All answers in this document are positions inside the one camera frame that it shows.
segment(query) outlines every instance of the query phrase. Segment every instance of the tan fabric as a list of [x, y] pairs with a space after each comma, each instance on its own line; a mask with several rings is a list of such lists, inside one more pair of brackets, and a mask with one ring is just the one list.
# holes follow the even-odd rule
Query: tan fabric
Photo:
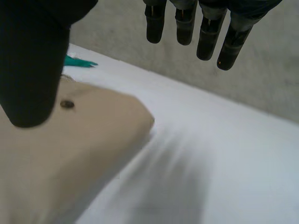
[[[71, 99], [74, 109], [61, 108], [62, 99]], [[49, 223], [153, 122], [132, 96], [67, 81], [60, 84], [52, 117], [40, 127], [17, 129], [0, 108], [0, 223]]]

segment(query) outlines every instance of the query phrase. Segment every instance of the teal object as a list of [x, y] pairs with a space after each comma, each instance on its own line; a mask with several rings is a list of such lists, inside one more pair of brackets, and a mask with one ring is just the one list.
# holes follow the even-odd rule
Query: teal object
[[72, 58], [70, 56], [66, 56], [64, 59], [64, 66], [77, 66], [77, 67], [84, 67], [84, 68], [91, 68], [95, 65], [98, 65], [95, 62], [85, 61], [78, 58]]

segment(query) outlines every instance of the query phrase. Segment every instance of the white table surface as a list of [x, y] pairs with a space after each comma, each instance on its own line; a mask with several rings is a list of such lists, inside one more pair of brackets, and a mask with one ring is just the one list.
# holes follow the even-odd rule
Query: white table surface
[[77, 224], [299, 224], [299, 126], [71, 45], [77, 81], [137, 96], [151, 141]]

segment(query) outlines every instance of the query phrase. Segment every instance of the gray carpet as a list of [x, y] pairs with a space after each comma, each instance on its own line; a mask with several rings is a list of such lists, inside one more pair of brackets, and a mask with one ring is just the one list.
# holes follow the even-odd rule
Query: gray carpet
[[161, 42], [147, 42], [144, 9], [142, 0], [99, 0], [72, 27], [71, 43], [299, 123], [299, 1], [284, 0], [256, 24], [229, 71], [216, 66], [229, 13], [212, 59], [204, 62], [196, 57], [199, 6], [189, 46], [177, 43], [170, 2]]

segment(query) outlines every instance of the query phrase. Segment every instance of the beige cloth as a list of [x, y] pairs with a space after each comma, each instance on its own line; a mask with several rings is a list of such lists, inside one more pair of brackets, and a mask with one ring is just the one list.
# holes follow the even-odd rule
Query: beige cloth
[[[75, 107], [62, 108], [63, 99]], [[153, 122], [135, 97], [67, 81], [42, 126], [18, 129], [0, 108], [0, 223], [51, 223], [147, 135]]]

